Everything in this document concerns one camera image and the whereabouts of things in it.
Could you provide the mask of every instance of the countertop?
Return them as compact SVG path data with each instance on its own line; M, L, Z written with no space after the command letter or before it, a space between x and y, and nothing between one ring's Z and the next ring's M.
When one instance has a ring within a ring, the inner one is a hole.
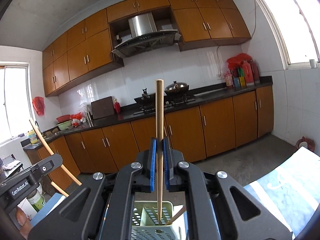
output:
M210 102L217 101L220 99L229 98L232 96L236 96L239 94L250 92L250 91L253 91L257 88L265 87L265 86L269 86L269 85L273 84L271 77L268 77L268 79L267 79L267 77L264 77L264 78L260 77L260 78L262 79L260 84L246 87L246 88L239 88L239 89L222 88L222 89L212 90L212 88L214 88L214 86L215 86L215 85L213 85L213 86L210 86L211 90L207 90L207 91L205 91L205 90L200 91L199 89L195 89L194 90L194 91L196 91L196 93L194 94L196 96L195 101L192 101L192 102L189 102L186 104L181 104L178 106L169 107L164 110L164 113L170 113L170 112L179 111L179 110L194 107L194 106L199 106L199 105L210 103ZM87 130L93 130L93 129L102 128L102 127L106 127L106 126L110 126L110 125L115 125L115 124L119 124L119 123L130 122L130 121L134 121L134 120L138 120L138 119L143 119L143 118L155 116L155 113L134 114L135 112L138 112L139 110L140 110L139 108L133 108L130 110L122 111L120 114L114 114L114 115L110 115L110 116L107 116L104 118L96 119L96 120L92 121L92 125L90 125L89 122L83 123L82 125L79 125L76 128L67 129L64 133L62 133L58 136L49 138L47 140L47 143L50 143L50 142L52 142L52 141L54 141L64 135L87 131ZM29 144L29 145L25 146L23 148L23 150L25 150L25 151L26 150L37 150L41 147L42 147L42 143Z

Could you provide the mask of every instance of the floor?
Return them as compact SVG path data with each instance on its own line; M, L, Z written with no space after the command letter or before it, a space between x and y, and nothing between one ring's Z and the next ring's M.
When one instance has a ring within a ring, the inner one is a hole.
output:
M195 164L202 171L209 173L225 171L239 184L245 186L272 171L287 160L295 151L295 147L291 144L271 134L267 134L238 149L209 157ZM80 174L78 179L84 181L89 176L91 175ZM66 189L66 192L70 194L75 188L76 185L72 184ZM136 193L135 195L135 200L156 201L156 198L156 191L152 193ZM173 205L185 203L183 192L170 193L164 191L163 200L171 201Z

